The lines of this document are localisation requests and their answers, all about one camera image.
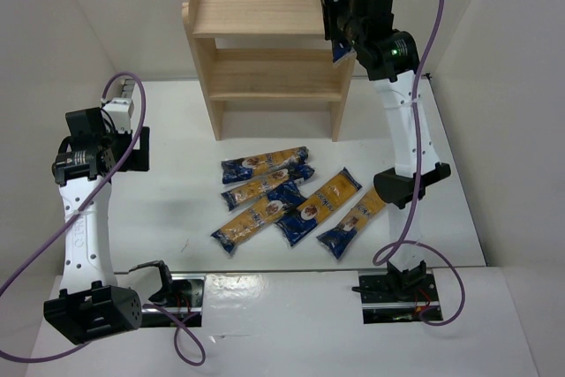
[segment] red wire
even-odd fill
[[[191,311],[191,303],[188,301],[188,297],[183,293],[183,298],[185,298],[186,302],[186,311],[189,313]]]
[[[426,298],[427,300],[426,307],[428,307],[432,303],[432,300],[430,299],[429,296],[427,296],[427,293],[425,293],[422,289],[418,289],[418,291],[424,295],[424,298]]]

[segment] black bracket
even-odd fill
[[[71,295],[61,290],[59,298],[43,304],[43,316],[74,344],[136,330],[142,321],[141,303],[134,290],[102,287],[101,282]]]
[[[438,183],[450,175],[451,167],[449,167],[448,164],[436,163],[435,170],[422,176],[418,199],[421,200],[424,198],[427,186]],[[379,197],[385,203],[392,203],[397,205],[400,209],[404,209],[407,203],[412,202],[412,197],[414,196],[414,178],[398,176],[394,168],[374,176],[373,184]]]

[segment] spaghetti package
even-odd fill
[[[222,197],[228,204],[230,211],[249,200],[257,199],[266,193],[273,191],[285,181],[294,180],[297,185],[302,184],[314,173],[313,168],[308,165],[297,165],[291,168],[283,168],[267,176],[259,177],[245,185],[222,193]]]
[[[351,240],[386,205],[374,190],[374,187],[371,188],[336,227],[318,236],[318,240],[327,246],[329,251],[339,260]]]
[[[237,181],[251,180],[253,177],[282,170],[293,164],[304,163],[306,159],[308,159],[308,149],[296,147],[271,154],[222,161],[222,183],[227,185]]]
[[[230,255],[237,245],[245,242],[265,225],[275,222],[287,211],[305,201],[294,181],[285,181],[253,206],[212,233]]]
[[[294,246],[318,224],[326,221],[359,189],[361,185],[344,168],[306,202],[281,218],[276,225],[289,240],[290,246]]]

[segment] plastic bag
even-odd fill
[[[318,224],[326,221],[359,189],[361,185],[344,168],[306,202],[281,218],[276,225],[289,240],[290,246],[294,246]]]
[[[251,180],[253,177],[288,168],[292,164],[304,163],[306,159],[308,159],[308,149],[296,147],[270,154],[222,161],[222,182],[227,185],[237,181]]]
[[[351,240],[386,205],[372,187],[336,227],[318,236],[318,240],[339,260]]]
[[[308,165],[297,165],[292,168],[283,168],[267,176],[259,177],[235,189],[222,193],[222,197],[228,204],[230,211],[244,203],[259,198],[273,191],[285,181],[294,180],[297,185],[302,184],[314,173],[314,169]]]
[[[237,245],[248,240],[265,225],[275,222],[287,211],[305,201],[294,181],[289,180],[259,199],[253,206],[212,233],[223,249],[232,255]]]

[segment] cable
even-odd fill
[[[424,65],[426,64],[426,60],[427,60],[427,58],[430,54],[430,51],[432,50],[432,46],[433,46],[433,43],[435,42],[435,38],[438,34],[438,31],[440,30],[440,24],[441,24],[441,19],[443,18],[444,7],[445,7],[445,0],[440,0],[439,4],[438,4],[438,11],[437,11],[437,15],[436,15],[436,18],[435,18],[435,22],[433,24],[433,30],[432,30],[432,33],[430,35],[430,39],[428,40],[428,43],[426,44],[426,49],[424,50],[424,54],[422,55],[422,60],[420,61],[420,65],[418,67],[418,70],[416,71],[416,75],[414,76],[414,83],[413,83],[413,86],[412,86],[412,100],[413,101],[418,100],[419,81],[422,77],[422,73],[424,71]],[[455,275],[457,281],[459,282],[459,287],[461,288],[461,303],[459,304],[459,308],[457,309],[456,313],[448,320],[445,320],[445,321],[442,321],[442,322],[431,322],[429,320],[426,320],[423,317],[423,314],[426,310],[420,312],[419,318],[422,320],[422,322],[424,322],[425,324],[427,324],[429,326],[442,327],[442,326],[447,326],[448,324],[452,323],[453,321],[455,321],[459,317],[459,315],[461,315],[461,312],[463,311],[463,308],[465,306],[466,294],[465,294],[465,287],[463,285],[463,280],[461,279],[461,276],[457,272],[456,268],[451,264],[451,262],[449,262],[449,260],[441,252],[432,248],[430,245],[425,245],[423,243],[414,242],[412,240],[406,240],[406,237],[408,236],[408,232],[410,231],[412,222],[414,221],[414,215],[416,214],[416,205],[418,204],[418,193],[420,191],[420,183],[421,183],[421,178],[422,178],[422,132],[420,130],[420,118],[419,118],[419,113],[418,113],[418,102],[412,103],[412,111],[414,113],[414,126],[415,126],[415,130],[416,130],[416,157],[417,157],[417,160],[416,160],[416,176],[414,177],[414,194],[412,196],[412,203],[411,203],[410,212],[408,214],[408,218],[406,220],[406,224],[404,225],[404,229],[403,229],[401,236],[395,242],[393,242],[389,245],[386,245],[385,247],[380,249],[373,257],[373,264],[375,265],[375,267],[378,267],[378,266],[383,265],[386,262],[388,262],[396,254],[396,252],[398,252],[398,249],[400,249],[401,245],[421,246],[421,247],[427,249],[428,251],[431,251],[431,252],[435,253],[436,255],[438,255],[448,265],[448,267],[451,269],[451,271],[453,271],[453,274]],[[382,260],[379,260],[380,255],[382,253],[384,253],[385,251],[387,251],[388,249],[390,249],[390,252]]]
[[[130,146],[128,146],[128,148],[125,149],[124,155],[116,163],[116,166],[108,173],[106,177],[104,177],[104,179],[96,186],[96,188],[94,188],[94,190],[92,190],[92,192],[80,204],[78,208],[78,211],[80,213],[84,212],[86,207],[90,204],[90,202],[94,199],[94,197],[98,194],[98,192],[103,188],[103,186],[105,186],[111,180],[111,178],[114,177],[114,174],[116,174],[119,171],[119,169],[124,165],[124,162],[127,160],[128,156],[135,147],[135,144],[137,143],[139,136],[141,134],[141,130],[143,128],[143,122],[145,120],[146,96],[145,96],[145,88],[143,87],[143,83],[141,82],[141,80],[137,75],[135,75],[132,72],[120,72],[116,74],[108,81],[108,84],[106,84],[106,87],[104,88],[104,91],[102,93],[102,99],[105,99],[106,96],[108,95],[108,91],[112,83],[122,76],[131,77],[139,86],[139,91],[141,93],[141,109],[139,114],[138,128],[133,134],[132,142],[130,143]],[[53,245],[53,243],[55,243],[55,241],[58,238],[60,238],[79,219],[79,216],[80,214],[73,215],[69,219],[69,221],[63,224],[63,226],[59,230],[57,230],[55,234],[53,234],[53,236],[51,236],[43,245],[41,245],[41,247],[37,251],[35,251],[26,261],[24,261],[24,263],[21,266],[19,266],[19,268],[16,269],[16,271],[14,271],[14,273],[8,278],[8,280],[6,280],[6,282],[2,285],[2,287],[0,287],[0,297],[3,296],[3,294],[8,290],[11,284],[14,283],[14,281],[26,270],[27,267],[29,267],[51,245]],[[20,364],[39,364],[41,362],[49,362],[49,361],[54,361],[56,359],[64,358],[76,351],[85,348],[86,346],[87,344],[82,344],[80,346],[70,349],[67,352],[63,352],[57,355],[53,355],[50,357],[43,357],[43,358],[21,358],[21,357],[13,356],[4,351],[0,351],[0,358],[7,359],[11,362],[18,362]]]
[[[398,252],[398,249],[400,249],[400,246],[408,236],[408,232],[410,231],[412,222],[414,221],[414,215],[416,214],[416,205],[418,204],[418,194],[422,180],[422,132],[420,129],[420,116],[418,112],[418,85],[420,79],[422,78],[422,73],[424,72],[424,65],[426,64],[427,57],[432,50],[433,43],[435,42],[435,38],[438,35],[438,31],[440,29],[444,6],[445,0],[440,0],[435,23],[433,24],[432,34],[430,35],[430,39],[427,42],[426,49],[424,50],[424,54],[422,55],[422,60],[420,61],[420,65],[418,66],[418,70],[416,71],[416,75],[414,76],[414,83],[412,86],[412,111],[414,114],[414,126],[416,129],[416,175],[414,177],[414,194],[412,195],[410,212],[408,213],[408,218],[406,219],[406,224],[404,225],[401,236],[396,242],[392,244],[392,250],[382,260],[377,260],[379,258],[378,254],[374,255],[373,264],[375,267],[387,263],[396,254],[396,252]]]
[[[114,120],[112,119],[112,117],[110,116],[110,114],[108,113],[107,110],[105,110],[104,108],[101,108],[100,111],[102,113],[104,113],[106,115],[106,117],[108,117],[109,121],[112,123],[112,126],[110,127],[112,130],[114,130],[114,132],[117,132],[117,128],[116,125],[114,124]]]
[[[175,337],[174,337],[175,351],[177,352],[177,355],[186,364],[188,364],[189,366],[201,366],[202,364],[204,364],[204,362],[206,361],[206,351],[204,350],[204,346],[202,346],[202,343],[200,342],[200,340],[198,340],[198,337],[196,337],[194,333],[191,330],[189,330],[188,327],[185,325],[185,323],[189,319],[191,319],[194,315],[197,315],[197,313],[189,313],[184,320],[180,321],[173,313],[170,313],[165,308],[162,308],[158,305],[148,304],[148,305],[143,305],[143,307],[155,308],[159,312],[169,317],[169,319],[173,321],[175,324],[177,324],[177,329],[175,330]],[[189,337],[191,337],[191,339],[196,343],[196,345],[200,349],[200,355],[202,356],[202,359],[199,362],[191,361],[180,351],[180,348],[178,347],[178,333],[180,332],[180,330],[183,330]]]
[[[385,251],[387,251],[388,249],[393,247],[395,245],[395,243],[396,242],[390,243],[390,244],[384,246],[383,248],[381,248],[375,254],[375,258],[379,258],[379,256],[382,255],[382,253],[384,253]],[[434,249],[430,245],[426,245],[426,244],[420,243],[420,242],[415,242],[413,240],[404,240],[403,244],[404,245],[420,246],[420,247],[423,247],[424,249],[427,249],[428,251],[430,251],[432,253],[435,253],[436,255],[438,255],[441,258],[441,260],[443,260],[446,263],[446,265],[449,267],[449,269],[453,272],[454,276],[457,279],[457,282],[459,283],[459,288],[461,289],[461,302],[459,303],[459,307],[457,308],[456,313],[454,313],[453,316],[451,318],[449,318],[448,320],[445,320],[445,321],[442,321],[442,322],[431,322],[429,320],[426,320],[424,318],[424,313],[426,312],[426,310],[421,311],[420,314],[419,314],[420,320],[422,322],[424,322],[425,324],[427,324],[428,326],[443,327],[443,326],[447,326],[448,324],[451,324],[453,321],[455,321],[457,318],[459,318],[459,315],[461,315],[461,312],[463,311],[463,308],[465,306],[465,300],[467,298],[467,294],[465,292],[465,286],[463,285],[463,280],[461,279],[459,272],[456,270],[456,268],[453,266],[453,264],[445,257],[445,255],[443,253],[441,253],[437,249]]]

